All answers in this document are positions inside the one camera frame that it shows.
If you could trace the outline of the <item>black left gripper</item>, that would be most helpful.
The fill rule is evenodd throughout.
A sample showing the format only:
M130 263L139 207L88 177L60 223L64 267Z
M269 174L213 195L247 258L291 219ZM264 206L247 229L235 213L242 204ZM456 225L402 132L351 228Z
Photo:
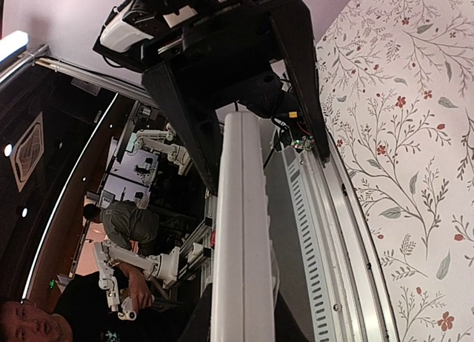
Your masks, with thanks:
M216 110L253 77L290 81L321 162L330 146L318 92L310 11L303 0L201 0L203 7L142 48L141 83L184 143L210 193L218 192L222 135Z

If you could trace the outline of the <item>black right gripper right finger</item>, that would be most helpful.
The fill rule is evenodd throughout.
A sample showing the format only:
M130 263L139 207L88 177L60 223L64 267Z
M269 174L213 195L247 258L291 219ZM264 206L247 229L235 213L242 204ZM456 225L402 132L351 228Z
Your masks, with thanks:
M307 342L280 292L276 299L276 342Z

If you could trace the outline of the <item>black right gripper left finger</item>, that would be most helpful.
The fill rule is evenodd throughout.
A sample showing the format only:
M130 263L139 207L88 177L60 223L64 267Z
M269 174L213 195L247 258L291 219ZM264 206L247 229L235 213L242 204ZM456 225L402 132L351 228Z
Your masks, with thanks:
M210 340L210 322L213 287L207 286L178 342L207 342Z

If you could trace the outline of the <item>white remote control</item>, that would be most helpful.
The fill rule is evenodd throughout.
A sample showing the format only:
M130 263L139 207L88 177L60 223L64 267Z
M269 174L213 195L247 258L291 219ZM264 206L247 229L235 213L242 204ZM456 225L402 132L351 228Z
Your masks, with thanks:
M274 341L270 219L258 119L224 120L210 322L212 341Z

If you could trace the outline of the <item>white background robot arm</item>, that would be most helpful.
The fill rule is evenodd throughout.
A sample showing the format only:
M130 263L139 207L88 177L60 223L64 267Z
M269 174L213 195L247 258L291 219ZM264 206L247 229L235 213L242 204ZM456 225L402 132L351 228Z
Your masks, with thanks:
M163 130L139 130L131 139L132 152L147 150L165 154L167 160L178 167L178 174L185 176L191 168L191 157L184 146L173 143L176 136L171 123L166 123Z

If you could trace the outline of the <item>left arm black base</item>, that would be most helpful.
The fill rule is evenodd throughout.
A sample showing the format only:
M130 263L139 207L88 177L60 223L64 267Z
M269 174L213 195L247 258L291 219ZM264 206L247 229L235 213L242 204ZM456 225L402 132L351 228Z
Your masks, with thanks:
M289 80L273 71L253 76L244 85L238 103L277 128L276 149L292 147L296 152L311 151L315 140L304 128L304 115Z

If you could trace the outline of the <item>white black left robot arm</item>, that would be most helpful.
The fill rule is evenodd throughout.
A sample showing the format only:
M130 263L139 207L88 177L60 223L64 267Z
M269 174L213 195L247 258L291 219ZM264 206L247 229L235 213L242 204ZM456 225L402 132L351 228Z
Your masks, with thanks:
M302 0L125 0L93 49L141 75L203 182L218 189L216 112L238 103L288 135L330 146L318 95L310 10Z

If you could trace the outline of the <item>operator hand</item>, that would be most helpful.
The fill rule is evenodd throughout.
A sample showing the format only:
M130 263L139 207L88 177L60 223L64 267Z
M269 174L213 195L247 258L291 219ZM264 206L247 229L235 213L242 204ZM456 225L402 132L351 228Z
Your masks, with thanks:
M135 311L146 309L153 305L153 295L148 288L147 281L141 272L128 274L130 298Z

